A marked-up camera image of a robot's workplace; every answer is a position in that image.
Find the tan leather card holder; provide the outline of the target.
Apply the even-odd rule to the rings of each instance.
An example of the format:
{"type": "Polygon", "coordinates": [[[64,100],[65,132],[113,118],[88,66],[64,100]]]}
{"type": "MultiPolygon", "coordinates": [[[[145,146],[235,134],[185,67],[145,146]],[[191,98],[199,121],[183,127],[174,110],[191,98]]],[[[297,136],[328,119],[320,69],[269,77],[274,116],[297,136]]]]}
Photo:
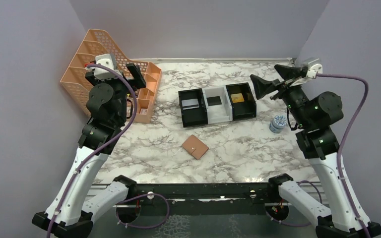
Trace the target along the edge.
{"type": "Polygon", "coordinates": [[[182,144],[190,155],[195,159],[200,160],[202,156],[209,150],[209,147],[198,139],[195,135],[189,136],[182,144]]]}

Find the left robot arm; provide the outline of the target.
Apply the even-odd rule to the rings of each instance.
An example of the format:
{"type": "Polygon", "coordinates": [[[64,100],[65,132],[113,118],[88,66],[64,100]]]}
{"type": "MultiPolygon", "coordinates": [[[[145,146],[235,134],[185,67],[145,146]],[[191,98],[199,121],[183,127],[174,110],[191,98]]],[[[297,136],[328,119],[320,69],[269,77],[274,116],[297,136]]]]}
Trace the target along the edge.
{"type": "Polygon", "coordinates": [[[135,200],[135,183],[114,181],[103,195],[85,203],[98,171],[113,151],[118,139],[129,129],[137,114],[136,90],[146,87],[140,68],[128,63],[131,79],[115,66],[91,62],[85,78],[92,84],[86,103],[91,117],[82,129],[71,169],[55,199],[43,212],[36,213],[32,223],[47,236],[86,238],[98,217],[119,199],[135,200]]]}

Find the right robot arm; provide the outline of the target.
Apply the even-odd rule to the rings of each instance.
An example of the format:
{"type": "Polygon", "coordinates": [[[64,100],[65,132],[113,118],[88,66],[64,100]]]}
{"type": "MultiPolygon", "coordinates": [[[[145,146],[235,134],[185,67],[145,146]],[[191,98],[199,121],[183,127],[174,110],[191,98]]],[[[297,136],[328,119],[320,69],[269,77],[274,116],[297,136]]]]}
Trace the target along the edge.
{"type": "Polygon", "coordinates": [[[267,197],[273,202],[287,201],[313,225],[319,238],[374,238],[381,235],[381,225],[370,220],[358,201],[343,165],[344,141],[338,141],[331,125],[343,118],[342,101],[326,91],[309,99],[302,85],[322,77],[319,62],[300,67],[277,64],[279,79],[268,81],[251,75],[258,99],[269,95],[282,100],[296,121],[297,143],[313,167],[326,195],[324,206],[306,193],[288,174],[268,180],[267,197]]]}

